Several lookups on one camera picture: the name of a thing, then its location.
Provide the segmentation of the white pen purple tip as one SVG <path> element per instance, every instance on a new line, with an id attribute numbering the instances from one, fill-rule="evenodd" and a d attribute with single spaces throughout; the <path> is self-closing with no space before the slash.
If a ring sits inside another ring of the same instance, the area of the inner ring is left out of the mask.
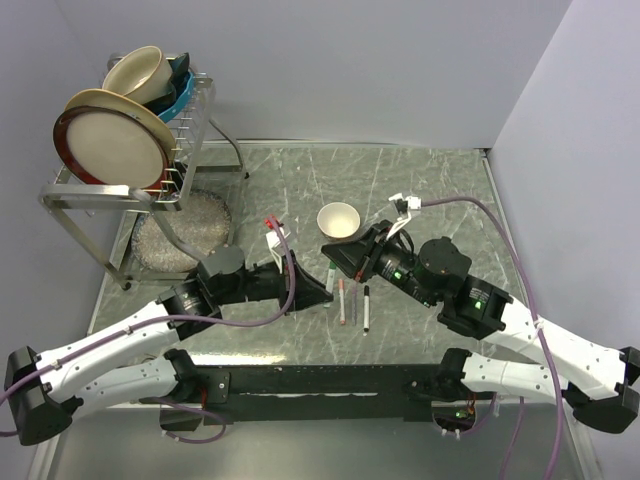
<path id="1" fill-rule="evenodd" d="M 353 282 L 350 289 L 351 296 L 351 322 L 354 326 L 358 324 L 358 284 Z"/>

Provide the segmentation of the white pen black tip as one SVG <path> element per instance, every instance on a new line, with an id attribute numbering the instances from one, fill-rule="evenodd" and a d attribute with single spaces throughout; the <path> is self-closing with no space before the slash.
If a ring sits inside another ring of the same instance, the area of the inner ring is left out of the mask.
<path id="1" fill-rule="evenodd" d="M 371 328 L 371 302 L 370 287 L 368 284 L 364 286 L 364 305 L 363 305 L 363 336 L 368 336 Z"/>

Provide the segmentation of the white pen green end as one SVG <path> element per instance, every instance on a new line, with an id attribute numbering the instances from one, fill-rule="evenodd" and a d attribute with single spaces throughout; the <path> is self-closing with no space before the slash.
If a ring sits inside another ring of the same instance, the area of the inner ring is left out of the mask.
<path id="1" fill-rule="evenodd" d="M 333 292 L 336 270 L 337 270 L 336 264 L 333 261 L 330 261 L 328 273 L 327 273 L 327 283 L 326 283 L 326 290 L 330 293 Z"/>

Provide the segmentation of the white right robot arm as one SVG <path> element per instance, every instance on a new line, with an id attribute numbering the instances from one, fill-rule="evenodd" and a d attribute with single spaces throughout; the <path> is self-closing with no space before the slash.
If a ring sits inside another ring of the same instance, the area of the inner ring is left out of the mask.
<path id="1" fill-rule="evenodd" d="M 449 330 L 501 346 L 526 362 L 495 360 L 449 349 L 437 375 L 449 398 L 494 392 L 535 403 L 569 405 L 579 422 L 620 434 L 639 415 L 639 352 L 585 340 L 544 319 L 499 287 L 470 274 L 471 259 L 448 237 L 430 239 L 418 251 L 387 235 L 388 221 L 360 238 L 321 248 L 348 278 L 365 283 L 378 276 L 425 307 L 441 308 L 437 320 Z"/>

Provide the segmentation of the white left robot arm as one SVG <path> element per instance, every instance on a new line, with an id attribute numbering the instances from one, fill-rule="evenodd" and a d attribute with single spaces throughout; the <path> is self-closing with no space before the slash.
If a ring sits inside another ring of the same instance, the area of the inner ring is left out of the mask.
<path id="1" fill-rule="evenodd" d="M 102 408 L 155 397 L 187 401 L 197 393 L 198 373 L 189 355 L 174 346 L 225 324 L 221 307 L 278 302 L 271 316 L 240 322 L 249 328 L 332 299 L 291 250 L 277 261 L 247 267 L 239 247 L 223 247 L 201 260 L 185 281 L 108 328 L 51 350 L 24 346 L 12 352 L 1 394 L 15 424 L 11 433 L 21 445 L 32 446 Z"/>

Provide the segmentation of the white pen pink end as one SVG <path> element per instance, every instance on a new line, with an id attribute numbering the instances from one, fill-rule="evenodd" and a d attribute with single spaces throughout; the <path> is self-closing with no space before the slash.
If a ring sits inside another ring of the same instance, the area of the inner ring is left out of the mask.
<path id="1" fill-rule="evenodd" d="M 342 278 L 338 281 L 338 292 L 339 292 L 339 319 L 340 325 L 346 325 L 346 289 L 344 280 Z"/>

